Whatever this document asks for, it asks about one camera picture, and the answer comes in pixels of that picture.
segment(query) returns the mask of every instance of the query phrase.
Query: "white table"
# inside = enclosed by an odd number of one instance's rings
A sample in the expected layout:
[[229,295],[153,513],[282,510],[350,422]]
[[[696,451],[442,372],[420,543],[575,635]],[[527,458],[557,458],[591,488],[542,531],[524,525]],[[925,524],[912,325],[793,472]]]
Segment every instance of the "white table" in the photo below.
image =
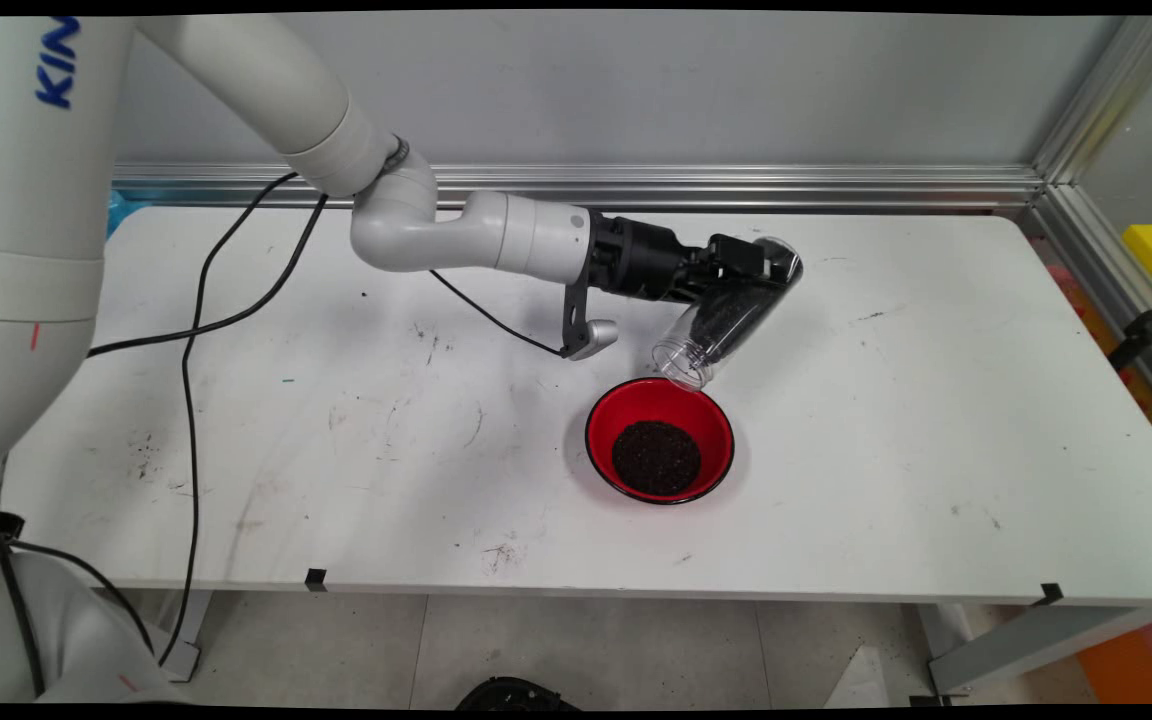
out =
[[[187,327],[202,259],[236,214],[129,218],[109,242],[96,341]],[[205,321],[265,293],[306,215],[252,214],[215,260]],[[968,643],[933,662],[941,692],[1016,670],[1000,653],[1028,669],[1037,651],[1152,620],[1152,429],[1014,223],[628,217],[695,245],[772,234],[803,255],[803,282],[707,388],[736,434],[721,487],[635,502],[582,439],[597,397],[650,374],[649,348],[683,306],[591,291],[590,318],[620,323],[621,341],[558,359],[430,274],[370,268],[348,213],[329,210],[282,293],[195,347],[195,586],[305,588],[321,569],[332,592],[1028,605],[1059,583],[1064,600],[1043,612],[1098,607],[1056,632],[1070,637],[990,632],[1007,647],[984,643],[986,670],[969,652],[986,638]],[[445,276],[561,343],[562,287]],[[179,588],[182,350],[89,361],[13,450],[3,507],[26,516],[26,539],[126,588]]]

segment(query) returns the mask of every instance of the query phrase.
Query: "table leg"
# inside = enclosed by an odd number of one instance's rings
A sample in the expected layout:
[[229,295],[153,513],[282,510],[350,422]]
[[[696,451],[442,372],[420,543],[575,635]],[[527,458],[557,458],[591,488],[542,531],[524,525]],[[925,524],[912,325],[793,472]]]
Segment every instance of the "table leg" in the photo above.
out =
[[[1044,605],[1021,612],[978,638],[963,638],[961,632],[934,629],[940,621],[933,620],[935,611],[920,609],[920,614],[933,646],[929,670],[942,696],[972,692],[973,687],[991,680],[1011,679],[1152,623],[1152,607]],[[952,612],[941,611],[940,615],[952,616]],[[945,650],[946,644],[955,643],[946,637],[954,635],[963,642]]]
[[[189,591],[189,604],[184,609],[184,619],[180,623],[180,635],[177,642],[172,646],[172,655],[164,662],[162,670],[172,679],[173,683],[188,683],[194,677],[194,670],[198,667],[198,629],[202,620],[207,614],[207,602],[211,602],[211,591]],[[154,643],[154,653],[160,653],[168,639],[172,638],[172,627],[177,617],[179,602],[170,602],[164,612],[164,623],[168,629],[164,630],[154,623],[146,623],[146,632],[150,632],[150,641]]]

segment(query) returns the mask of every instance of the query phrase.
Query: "soil in bowl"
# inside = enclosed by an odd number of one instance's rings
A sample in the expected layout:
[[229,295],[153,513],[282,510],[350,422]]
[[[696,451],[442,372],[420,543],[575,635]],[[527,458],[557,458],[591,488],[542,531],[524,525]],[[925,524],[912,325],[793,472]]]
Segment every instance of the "soil in bowl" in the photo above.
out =
[[612,445],[621,480],[646,495],[676,495],[700,472],[700,447],[683,429],[642,420],[622,430]]

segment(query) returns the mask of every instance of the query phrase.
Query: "floor tile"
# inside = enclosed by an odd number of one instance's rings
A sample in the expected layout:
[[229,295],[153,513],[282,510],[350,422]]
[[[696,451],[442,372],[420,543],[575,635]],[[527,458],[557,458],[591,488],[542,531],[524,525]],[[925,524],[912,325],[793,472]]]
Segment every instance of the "floor tile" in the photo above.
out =
[[[973,637],[980,637],[993,628],[1006,623],[1024,607],[1003,605],[965,605],[968,626]],[[1036,705],[1036,703],[1094,703],[1096,694],[1083,673],[1078,657],[1067,657],[1036,670],[1030,670],[1018,679],[992,680],[979,688],[973,688],[967,697],[954,698],[955,705]]]
[[1096,694],[1078,665],[1078,657],[1067,657],[1018,679],[995,680],[973,688],[954,705],[1094,705]]
[[191,700],[406,708],[425,596],[215,592]]
[[581,710],[768,706],[752,602],[431,596],[412,708],[502,675]]
[[932,692],[927,642],[914,606],[758,602],[772,707],[823,707],[856,649],[877,647],[892,705]]

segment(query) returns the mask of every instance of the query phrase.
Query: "red bowl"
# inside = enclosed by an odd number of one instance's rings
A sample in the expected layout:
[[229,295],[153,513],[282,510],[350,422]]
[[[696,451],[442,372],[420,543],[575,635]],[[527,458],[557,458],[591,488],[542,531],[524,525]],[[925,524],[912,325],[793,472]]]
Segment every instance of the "red bowl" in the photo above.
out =
[[[700,471],[676,495],[649,495],[621,480],[612,464],[612,445],[627,427],[642,420],[661,420],[684,430],[700,448]],[[621,382],[594,402],[585,423],[585,450],[594,470],[626,495],[655,505],[690,502],[718,487],[732,469],[736,441],[721,407],[703,392],[682,389],[666,378]]]

